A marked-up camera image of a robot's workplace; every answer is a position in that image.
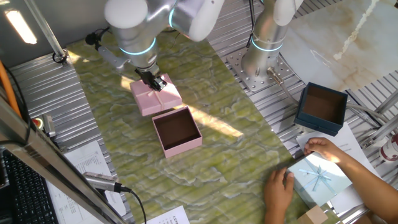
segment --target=metal base plate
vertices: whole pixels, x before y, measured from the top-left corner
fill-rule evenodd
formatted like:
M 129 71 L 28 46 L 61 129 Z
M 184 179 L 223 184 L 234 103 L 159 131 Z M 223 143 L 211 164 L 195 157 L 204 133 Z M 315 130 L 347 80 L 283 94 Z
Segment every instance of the metal base plate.
M 242 69 L 241 61 L 243 55 L 247 52 L 247 48 L 235 51 L 226 56 L 227 61 L 231 64 L 232 69 L 242 79 L 243 84 L 252 92 L 257 92 L 267 88 L 275 83 L 275 80 L 270 76 L 249 77 Z M 281 79 L 293 74 L 293 71 L 286 65 L 281 56 L 278 56 L 279 71 L 276 71 Z

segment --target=tabletop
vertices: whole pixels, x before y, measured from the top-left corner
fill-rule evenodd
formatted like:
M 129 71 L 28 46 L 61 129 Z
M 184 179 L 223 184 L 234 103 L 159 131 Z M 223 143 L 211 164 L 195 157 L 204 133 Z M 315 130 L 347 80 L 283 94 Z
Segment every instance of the tabletop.
M 191 223 L 264 223 L 264 183 L 273 170 L 292 165 L 292 156 L 207 41 L 173 32 L 158 35 L 157 43 L 158 65 L 203 135 L 201 147 L 168 159 L 152 116 L 141 116 L 129 89 L 139 79 L 134 67 L 117 71 L 84 40 L 68 46 L 121 182 L 140 196 L 149 219 L 183 205 Z M 121 55 L 112 35 L 103 45 Z M 142 222 L 141 208 L 128 200 Z M 307 210 L 294 193 L 286 223 Z M 326 214 L 328 223 L 338 222 Z

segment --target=cardboard box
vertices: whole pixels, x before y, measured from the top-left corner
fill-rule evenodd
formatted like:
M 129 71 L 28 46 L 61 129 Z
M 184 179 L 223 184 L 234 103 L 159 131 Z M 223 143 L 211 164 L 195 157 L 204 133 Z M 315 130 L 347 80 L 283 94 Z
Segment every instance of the cardboard box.
M 162 78 L 167 85 L 161 91 L 149 88 L 142 80 L 130 83 L 132 95 L 136 99 L 141 115 L 147 116 L 182 104 L 181 96 L 169 75 L 163 74 Z
M 317 205 L 298 218 L 297 221 L 299 224 L 322 224 L 326 220 L 328 220 L 328 216 Z
M 312 153 L 287 169 L 294 173 L 294 189 L 312 208 L 322 206 L 352 183 L 334 163 Z
M 202 136 L 189 107 L 152 118 L 166 158 L 201 146 Z
M 301 94 L 294 123 L 336 136 L 344 125 L 348 95 L 314 83 Z

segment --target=human arm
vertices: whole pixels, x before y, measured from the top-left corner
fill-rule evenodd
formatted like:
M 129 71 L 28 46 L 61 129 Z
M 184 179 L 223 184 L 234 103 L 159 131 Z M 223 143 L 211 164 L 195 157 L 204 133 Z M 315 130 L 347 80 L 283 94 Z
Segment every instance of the human arm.
M 286 170 L 287 168 L 285 167 L 281 170 L 273 171 L 264 188 L 264 201 L 267 207 L 266 224 L 284 223 L 285 212 L 292 201 L 294 184 L 294 175 L 289 173 L 284 186 L 283 180 Z
M 318 152 L 325 159 L 336 163 L 353 186 L 365 206 L 388 223 L 398 223 L 398 192 L 372 174 L 357 160 L 343 152 L 326 138 L 311 138 L 304 154 Z

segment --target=human hand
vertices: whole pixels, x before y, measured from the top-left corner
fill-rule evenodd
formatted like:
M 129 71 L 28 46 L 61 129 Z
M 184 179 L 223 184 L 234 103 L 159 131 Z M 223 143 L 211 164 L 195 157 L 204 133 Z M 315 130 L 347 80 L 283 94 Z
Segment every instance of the human hand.
M 305 145 L 304 155 L 317 152 L 331 162 L 342 162 L 347 154 L 327 138 L 311 138 Z
M 292 202 L 294 174 L 289 173 L 286 177 L 286 186 L 283 184 L 284 174 L 287 168 L 275 170 L 268 178 L 264 188 L 264 200 L 267 205 L 267 214 L 272 216 L 285 217 L 287 207 Z

